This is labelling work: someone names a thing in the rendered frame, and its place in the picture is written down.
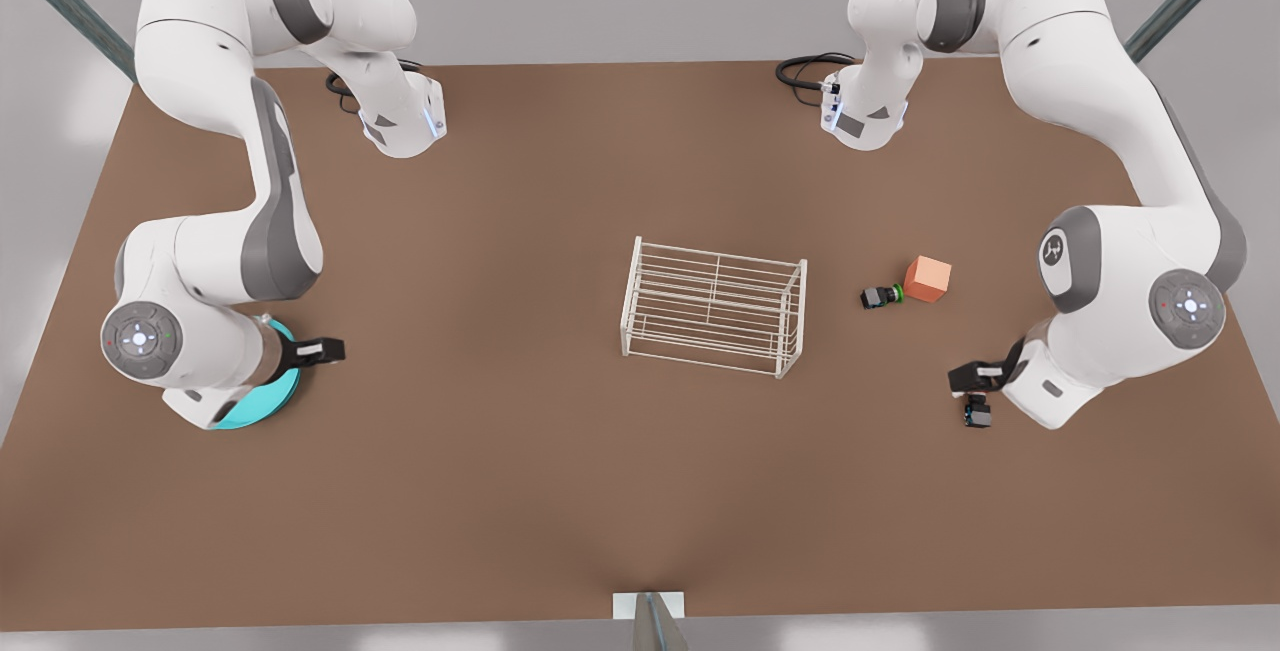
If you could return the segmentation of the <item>teal round plate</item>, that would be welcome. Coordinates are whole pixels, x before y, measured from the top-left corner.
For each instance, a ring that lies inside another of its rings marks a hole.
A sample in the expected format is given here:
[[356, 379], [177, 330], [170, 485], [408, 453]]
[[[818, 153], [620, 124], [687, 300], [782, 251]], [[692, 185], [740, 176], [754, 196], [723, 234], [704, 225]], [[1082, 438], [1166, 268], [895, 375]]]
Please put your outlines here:
[[288, 404], [298, 388], [300, 370], [292, 367], [291, 361], [287, 359], [288, 350], [294, 344], [294, 336], [284, 324], [270, 315], [260, 315], [259, 320], [265, 320], [282, 336], [282, 365], [270, 382], [252, 388], [236, 404], [224, 405], [216, 414], [211, 428], [243, 428], [259, 423], [261, 420], [268, 420]]

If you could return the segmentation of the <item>orange cube block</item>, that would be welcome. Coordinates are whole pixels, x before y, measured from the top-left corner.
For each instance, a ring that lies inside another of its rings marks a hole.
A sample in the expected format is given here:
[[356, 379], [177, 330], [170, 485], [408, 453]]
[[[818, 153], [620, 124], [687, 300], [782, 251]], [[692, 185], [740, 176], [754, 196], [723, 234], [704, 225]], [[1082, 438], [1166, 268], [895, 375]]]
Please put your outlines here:
[[936, 303], [948, 290], [951, 272], [950, 263], [940, 262], [929, 256], [916, 256], [905, 274], [902, 292], [915, 301]]

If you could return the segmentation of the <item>silver post foot plate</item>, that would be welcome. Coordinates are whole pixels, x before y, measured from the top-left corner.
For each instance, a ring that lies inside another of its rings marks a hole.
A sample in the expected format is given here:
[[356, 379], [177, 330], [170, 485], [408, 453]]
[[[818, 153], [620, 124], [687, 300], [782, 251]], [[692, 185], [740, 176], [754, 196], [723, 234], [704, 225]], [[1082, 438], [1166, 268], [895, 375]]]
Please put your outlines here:
[[644, 601], [645, 597], [648, 596], [652, 596], [654, 600], [660, 599], [667, 611], [673, 619], [686, 618], [685, 592], [682, 591], [613, 593], [612, 618], [616, 620], [618, 619], [632, 620], [636, 616], [637, 604], [640, 601]]

